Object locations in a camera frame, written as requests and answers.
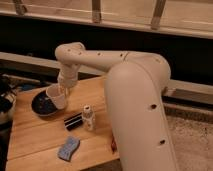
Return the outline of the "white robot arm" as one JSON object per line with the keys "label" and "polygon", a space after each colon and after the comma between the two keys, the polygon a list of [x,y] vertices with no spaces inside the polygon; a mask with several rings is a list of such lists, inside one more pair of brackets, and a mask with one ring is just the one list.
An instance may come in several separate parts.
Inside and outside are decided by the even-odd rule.
{"label": "white robot arm", "polygon": [[55,50],[58,82],[72,87],[77,67],[107,73],[105,101],[123,171],[179,171],[161,93],[171,70],[159,54],[87,50],[80,42]]}

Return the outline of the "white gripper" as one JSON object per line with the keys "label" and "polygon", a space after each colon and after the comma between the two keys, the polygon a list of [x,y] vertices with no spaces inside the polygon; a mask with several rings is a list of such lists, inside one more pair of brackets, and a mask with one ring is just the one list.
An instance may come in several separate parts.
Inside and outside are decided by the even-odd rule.
{"label": "white gripper", "polygon": [[59,92],[66,94],[66,88],[72,88],[77,84],[78,69],[76,67],[62,66],[57,81],[59,83]]}

